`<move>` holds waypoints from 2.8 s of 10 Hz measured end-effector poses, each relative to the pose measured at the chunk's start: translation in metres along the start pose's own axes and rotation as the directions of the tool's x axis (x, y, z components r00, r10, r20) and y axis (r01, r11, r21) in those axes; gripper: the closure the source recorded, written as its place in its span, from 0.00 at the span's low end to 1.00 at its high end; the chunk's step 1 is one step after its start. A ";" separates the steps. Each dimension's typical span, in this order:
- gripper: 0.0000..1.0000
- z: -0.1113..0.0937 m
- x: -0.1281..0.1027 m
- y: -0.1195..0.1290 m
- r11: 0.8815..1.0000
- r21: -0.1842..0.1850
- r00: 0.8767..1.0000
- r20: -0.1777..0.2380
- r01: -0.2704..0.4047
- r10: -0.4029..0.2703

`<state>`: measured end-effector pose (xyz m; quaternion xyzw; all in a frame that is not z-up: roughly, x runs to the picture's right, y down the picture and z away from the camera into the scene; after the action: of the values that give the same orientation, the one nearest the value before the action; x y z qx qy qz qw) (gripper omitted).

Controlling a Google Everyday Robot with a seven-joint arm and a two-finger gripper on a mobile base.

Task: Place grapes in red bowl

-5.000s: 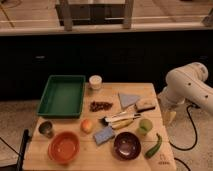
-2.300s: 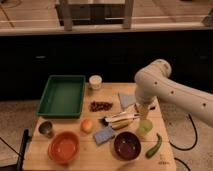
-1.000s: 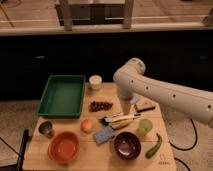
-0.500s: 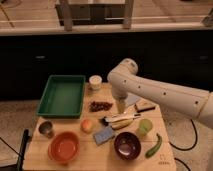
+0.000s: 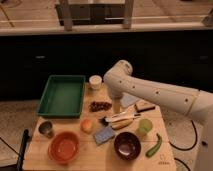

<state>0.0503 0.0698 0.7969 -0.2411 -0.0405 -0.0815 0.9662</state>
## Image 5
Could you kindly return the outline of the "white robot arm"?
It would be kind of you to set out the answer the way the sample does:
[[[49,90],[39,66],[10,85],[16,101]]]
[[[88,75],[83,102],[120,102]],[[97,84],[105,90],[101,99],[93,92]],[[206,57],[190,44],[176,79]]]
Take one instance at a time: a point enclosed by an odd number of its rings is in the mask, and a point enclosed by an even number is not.
[[[203,125],[194,171],[213,171],[213,93],[132,77],[132,65],[119,60],[104,75],[111,99],[124,93],[166,107]]]

